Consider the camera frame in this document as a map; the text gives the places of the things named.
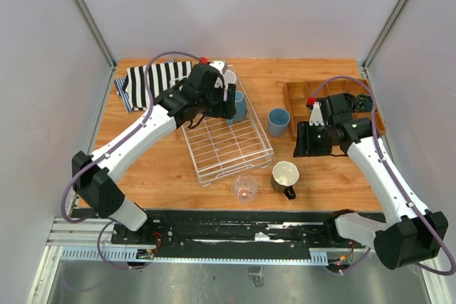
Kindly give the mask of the blue floral mug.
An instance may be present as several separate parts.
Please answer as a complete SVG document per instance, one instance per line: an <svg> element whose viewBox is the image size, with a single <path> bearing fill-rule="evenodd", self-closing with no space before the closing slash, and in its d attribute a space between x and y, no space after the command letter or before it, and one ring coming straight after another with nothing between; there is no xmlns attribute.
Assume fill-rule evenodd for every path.
<svg viewBox="0 0 456 304"><path fill-rule="evenodd" d="M241 122L247 115L247 101L243 92L236 91L234 106L236 112L232 119L226 120L228 125L233 125L235 122Z"/></svg>

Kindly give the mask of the black white-lined mug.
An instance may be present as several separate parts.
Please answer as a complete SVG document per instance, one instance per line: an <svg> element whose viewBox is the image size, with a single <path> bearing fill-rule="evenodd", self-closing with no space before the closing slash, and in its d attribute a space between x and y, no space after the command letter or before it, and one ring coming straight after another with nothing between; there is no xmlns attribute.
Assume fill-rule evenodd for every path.
<svg viewBox="0 0 456 304"><path fill-rule="evenodd" d="M275 192L284 194L288 200L294 200L294 185L298 182L299 176L295 164L287 161L278 162L272 169L271 187Z"/></svg>

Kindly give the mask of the lilac grey mug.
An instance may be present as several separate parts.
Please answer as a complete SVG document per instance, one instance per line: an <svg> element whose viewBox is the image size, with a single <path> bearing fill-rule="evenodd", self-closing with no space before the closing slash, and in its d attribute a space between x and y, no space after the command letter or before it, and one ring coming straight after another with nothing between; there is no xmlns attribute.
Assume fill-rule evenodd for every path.
<svg viewBox="0 0 456 304"><path fill-rule="evenodd" d="M224 81L226 84L237 84L238 77L236 73L232 70L226 70L226 72L223 75Z"/></svg>

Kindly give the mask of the plain blue cup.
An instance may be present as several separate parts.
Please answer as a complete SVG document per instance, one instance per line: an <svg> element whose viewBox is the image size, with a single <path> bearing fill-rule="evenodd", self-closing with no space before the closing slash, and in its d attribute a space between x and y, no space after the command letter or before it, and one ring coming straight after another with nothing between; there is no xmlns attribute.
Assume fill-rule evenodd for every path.
<svg viewBox="0 0 456 304"><path fill-rule="evenodd" d="M268 132L272 137L281 137L290 122L289 112L283 108L274 108L268 114Z"/></svg>

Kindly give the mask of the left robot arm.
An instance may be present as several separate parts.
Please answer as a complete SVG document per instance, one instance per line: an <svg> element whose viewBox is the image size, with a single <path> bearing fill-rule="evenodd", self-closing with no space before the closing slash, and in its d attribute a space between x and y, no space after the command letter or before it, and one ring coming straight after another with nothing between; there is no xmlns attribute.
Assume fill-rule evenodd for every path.
<svg viewBox="0 0 456 304"><path fill-rule="evenodd" d="M198 115L231 119L235 114L236 85L227 82L224 61L198 63L187 78L162 91L153 107L114 140L91 154L73 156L71 186L100 218L110 218L128 229L138 244L152 237L147 214L120 190L117 183L131 164L157 141Z"/></svg>

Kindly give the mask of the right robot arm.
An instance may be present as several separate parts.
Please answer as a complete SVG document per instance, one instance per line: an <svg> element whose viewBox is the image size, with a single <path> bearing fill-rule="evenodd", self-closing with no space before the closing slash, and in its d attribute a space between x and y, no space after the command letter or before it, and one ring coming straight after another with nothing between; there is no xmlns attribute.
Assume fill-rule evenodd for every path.
<svg viewBox="0 0 456 304"><path fill-rule="evenodd" d="M441 211L432 212L393 164L370 117L355 117L348 97L339 93L307 100L310 118L297 125L295 157L329 156L339 147L361 170L382 207L383 222L351 209L329 215L323 239L332 247L347 240L375 251L394 270L437 257L448 228Z"/></svg>

